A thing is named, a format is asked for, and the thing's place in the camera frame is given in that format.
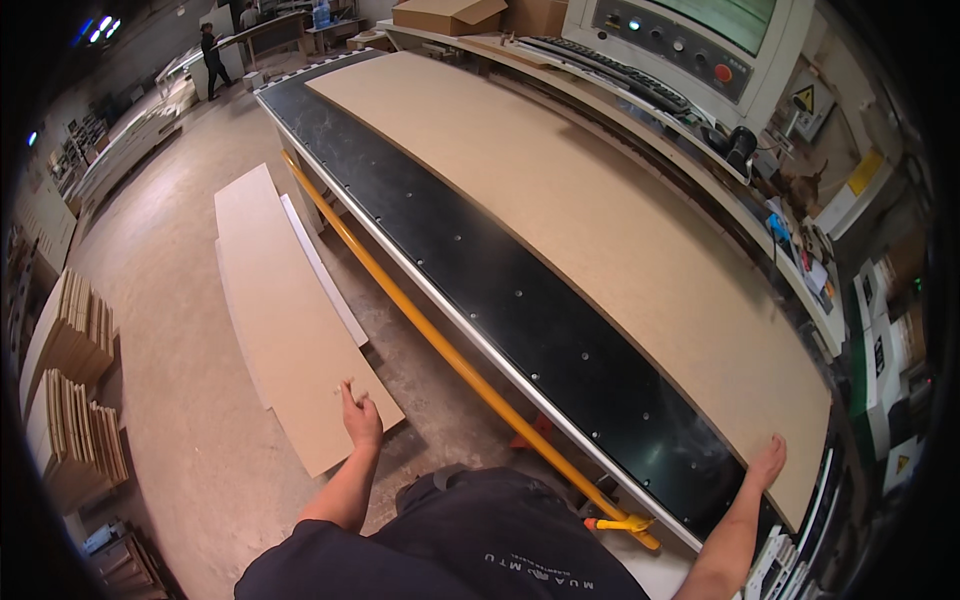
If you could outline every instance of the control panel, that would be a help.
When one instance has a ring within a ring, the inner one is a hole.
[[[598,0],[592,24],[598,35],[617,36],[660,55],[735,103],[754,72],[700,34],[623,0]]]

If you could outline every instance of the large beige board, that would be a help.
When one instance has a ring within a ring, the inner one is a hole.
[[[403,413],[357,349],[287,221],[267,165],[214,195],[234,327],[248,368],[311,477],[353,448],[334,390],[354,377],[389,428]]]
[[[307,85],[581,290],[741,462],[780,432],[788,460],[769,496],[791,528],[800,525],[829,391],[762,282],[689,206],[593,133],[435,60],[400,52]]]

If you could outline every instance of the red button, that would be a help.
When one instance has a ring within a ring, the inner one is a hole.
[[[717,79],[724,84],[733,79],[733,72],[726,64],[718,64],[713,67],[713,74],[716,75]]]

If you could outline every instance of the box flap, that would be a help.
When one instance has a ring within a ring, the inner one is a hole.
[[[506,8],[507,3],[503,0],[408,0],[396,5],[394,10],[451,16],[469,25],[476,25]]]

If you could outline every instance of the yellow triangle warning sign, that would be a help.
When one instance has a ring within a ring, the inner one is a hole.
[[[813,84],[794,94],[793,101],[798,107],[803,105],[804,110],[813,114]]]

